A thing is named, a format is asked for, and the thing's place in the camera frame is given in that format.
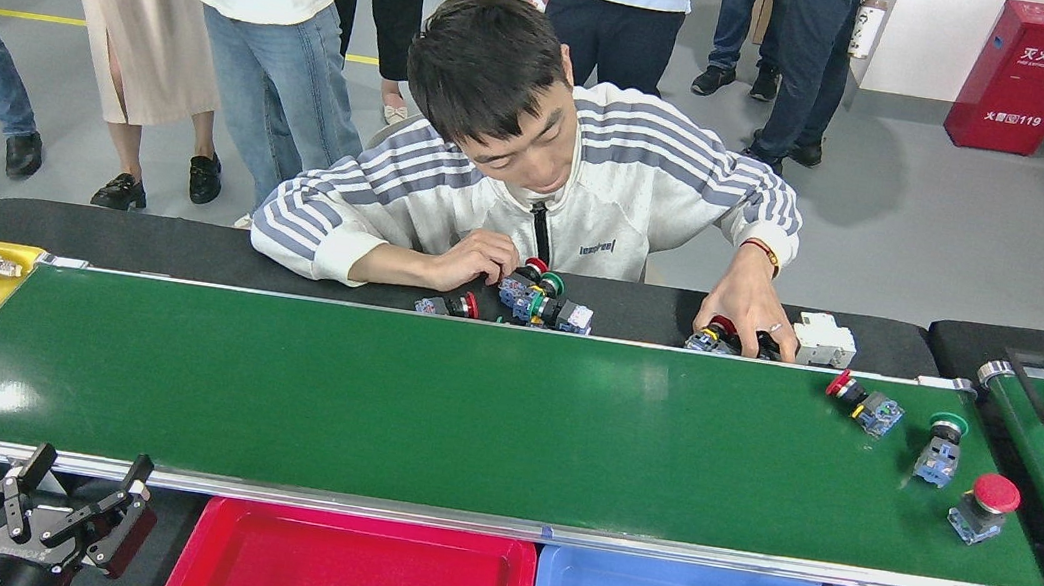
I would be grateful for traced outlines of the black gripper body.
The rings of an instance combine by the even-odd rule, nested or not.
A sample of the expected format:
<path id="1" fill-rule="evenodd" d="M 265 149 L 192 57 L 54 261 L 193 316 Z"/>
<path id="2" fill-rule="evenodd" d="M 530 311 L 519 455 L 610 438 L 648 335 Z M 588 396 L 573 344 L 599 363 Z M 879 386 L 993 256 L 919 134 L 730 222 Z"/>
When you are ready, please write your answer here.
<path id="1" fill-rule="evenodd" d="M 71 538 L 50 548 L 33 538 L 19 545 L 0 528 L 0 586 L 70 586 L 80 570 L 88 540 Z"/>

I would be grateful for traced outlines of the person's left hand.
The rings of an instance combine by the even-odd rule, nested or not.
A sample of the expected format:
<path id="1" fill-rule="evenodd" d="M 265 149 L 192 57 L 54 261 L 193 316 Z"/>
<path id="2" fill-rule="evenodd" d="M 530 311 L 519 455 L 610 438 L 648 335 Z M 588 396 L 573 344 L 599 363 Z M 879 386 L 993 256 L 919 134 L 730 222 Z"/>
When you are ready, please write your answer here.
<path id="1" fill-rule="evenodd" d="M 767 331 L 775 341 L 784 364 L 796 361 L 800 346 L 793 325 L 787 318 L 773 286 L 775 266 L 768 249 L 755 238 L 741 244 L 720 281 L 703 299 L 694 317 L 693 329 L 702 329 L 714 315 L 727 317 L 741 339 L 741 353 L 746 358 L 758 356 L 758 333 Z"/>

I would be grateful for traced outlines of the person's right hand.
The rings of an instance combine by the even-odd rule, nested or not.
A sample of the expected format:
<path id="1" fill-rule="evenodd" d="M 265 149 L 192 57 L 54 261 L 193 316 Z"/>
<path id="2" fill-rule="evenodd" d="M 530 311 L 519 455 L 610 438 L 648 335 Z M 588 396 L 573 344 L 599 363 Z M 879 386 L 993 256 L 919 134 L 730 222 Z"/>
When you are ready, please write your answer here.
<path id="1" fill-rule="evenodd" d="M 449 291 L 480 277 L 488 285 L 497 284 L 520 264 L 521 256 L 509 236 L 478 229 L 449 251 L 429 258 L 424 277 L 430 287 Z"/>

